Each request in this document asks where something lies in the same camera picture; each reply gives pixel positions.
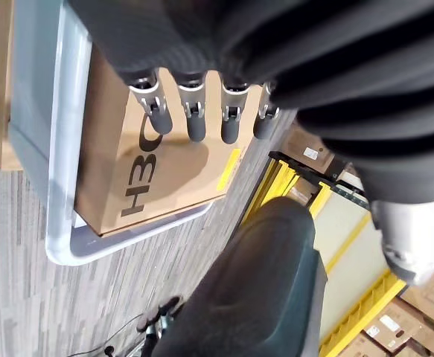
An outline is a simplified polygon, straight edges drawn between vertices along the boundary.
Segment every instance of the robotic hand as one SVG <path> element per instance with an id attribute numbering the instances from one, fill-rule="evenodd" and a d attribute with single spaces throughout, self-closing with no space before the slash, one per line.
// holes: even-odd
<path id="1" fill-rule="evenodd" d="M 434 271 L 434 0 L 69 2 L 160 133 L 171 120 L 162 96 L 147 98 L 155 76 L 139 88 L 149 68 L 218 70 L 228 143 L 246 86 L 273 83 L 256 136 L 298 108 L 299 123 L 357 168 L 393 272 L 418 284 Z M 202 140 L 204 103 L 180 86 L 189 135 Z"/>

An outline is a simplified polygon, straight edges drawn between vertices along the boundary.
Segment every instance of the black fabric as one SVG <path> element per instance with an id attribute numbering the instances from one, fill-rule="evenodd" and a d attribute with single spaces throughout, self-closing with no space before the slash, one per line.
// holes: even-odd
<path id="1" fill-rule="evenodd" d="M 327 281 L 307 208 L 280 197 L 239 228 L 154 357 L 317 355 Z"/>
<path id="2" fill-rule="evenodd" d="M 375 141 L 433 135 L 434 88 L 301 110 L 298 122 L 325 139 Z"/>
<path id="3" fill-rule="evenodd" d="M 272 102 L 352 160 L 371 200 L 434 200 L 434 0 L 70 4 L 126 83 L 155 67 L 275 81 Z"/>

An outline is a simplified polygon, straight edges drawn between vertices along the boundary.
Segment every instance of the cable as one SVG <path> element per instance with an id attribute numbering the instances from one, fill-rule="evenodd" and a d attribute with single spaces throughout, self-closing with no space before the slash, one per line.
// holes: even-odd
<path id="1" fill-rule="evenodd" d="M 78 353 L 73 353 L 72 355 L 66 356 L 66 357 L 75 357 L 75 356 L 81 356 L 81 355 L 87 355 L 89 353 L 93 353 L 96 352 L 98 350 L 100 350 L 101 348 L 105 347 L 107 345 L 107 343 L 109 341 L 111 341 L 120 331 L 122 331 L 124 329 L 124 327 L 126 327 L 127 325 L 129 325 L 131 322 L 133 322 L 136 318 L 140 318 L 143 314 L 139 314 L 134 316 L 133 318 L 131 318 L 128 322 L 126 322 L 120 329 L 118 329 L 116 332 L 114 332 L 114 335 L 112 335 L 111 337 L 109 337 L 107 340 L 105 340 L 105 342 L 102 343 L 102 345 L 100 345 L 99 347 L 96 347 L 92 350 L 86 351 L 86 352 L 78 352 Z"/>

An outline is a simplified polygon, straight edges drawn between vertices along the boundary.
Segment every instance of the white label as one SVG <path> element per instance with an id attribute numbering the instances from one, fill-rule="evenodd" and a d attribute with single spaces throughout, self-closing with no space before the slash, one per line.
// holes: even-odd
<path id="1" fill-rule="evenodd" d="M 371 327 L 370 329 L 367 330 L 367 334 L 369 336 L 371 336 L 372 338 L 374 338 L 375 336 L 377 336 L 377 334 L 380 332 L 380 330 L 374 325 L 373 327 Z"/>
<path id="2" fill-rule="evenodd" d="M 390 329 L 392 332 L 395 332 L 398 329 L 400 329 L 400 326 L 398 326 L 398 324 L 387 315 L 381 317 L 380 322 L 386 325 L 386 327 Z"/>
<path id="3" fill-rule="evenodd" d="M 311 149 L 310 147 L 307 147 L 304 152 L 304 156 L 307 156 L 308 158 L 312 158 L 313 160 L 316 160 L 318 158 L 318 152 Z"/>

